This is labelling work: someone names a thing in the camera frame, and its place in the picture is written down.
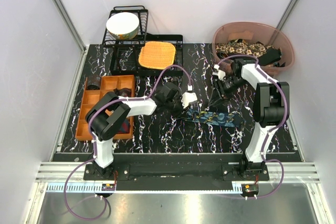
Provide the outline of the blue floral patterned tie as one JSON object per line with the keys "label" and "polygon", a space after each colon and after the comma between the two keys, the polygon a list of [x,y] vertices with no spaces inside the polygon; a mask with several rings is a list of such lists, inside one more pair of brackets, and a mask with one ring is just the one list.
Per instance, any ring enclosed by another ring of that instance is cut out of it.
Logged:
{"label": "blue floral patterned tie", "polygon": [[244,118],[241,115],[227,112],[188,110],[182,118],[189,122],[222,127],[240,127],[244,124]]}

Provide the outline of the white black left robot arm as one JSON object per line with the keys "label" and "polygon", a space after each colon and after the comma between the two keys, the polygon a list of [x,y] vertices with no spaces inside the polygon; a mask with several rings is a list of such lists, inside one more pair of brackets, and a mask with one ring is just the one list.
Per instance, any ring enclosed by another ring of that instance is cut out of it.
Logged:
{"label": "white black left robot arm", "polygon": [[162,111],[179,115],[188,107],[188,98],[197,99],[192,93],[181,93],[179,87],[170,82],[149,96],[130,98],[106,93],[86,115],[92,136],[95,174],[103,180],[113,175],[113,138],[122,130],[127,118]]}

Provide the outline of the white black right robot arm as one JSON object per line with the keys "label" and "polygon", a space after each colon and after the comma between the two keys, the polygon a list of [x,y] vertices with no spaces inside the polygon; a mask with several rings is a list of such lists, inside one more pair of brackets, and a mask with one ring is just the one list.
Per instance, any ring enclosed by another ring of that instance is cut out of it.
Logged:
{"label": "white black right robot arm", "polygon": [[213,67],[215,91],[222,100],[249,83],[255,89],[253,102],[254,131],[250,143],[239,161],[237,173],[244,180],[250,180],[265,169],[268,146],[276,131],[289,117],[289,84],[279,82],[262,70],[257,58],[252,56],[230,56],[232,74]]}

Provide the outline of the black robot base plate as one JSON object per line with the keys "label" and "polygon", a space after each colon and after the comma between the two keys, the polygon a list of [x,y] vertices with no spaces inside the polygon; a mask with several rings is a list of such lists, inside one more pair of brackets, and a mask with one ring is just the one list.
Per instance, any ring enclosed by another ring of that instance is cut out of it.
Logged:
{"label": "black robot base plate", "polygon": [[84,180],[126,181],[138,177],[210,177],[224,181],[255,181],[266,182],[270,179],[268,168],[258,173],[241,175],[235,163],[114,163],[105,168],[103,173],[95,165],[85,166]]}

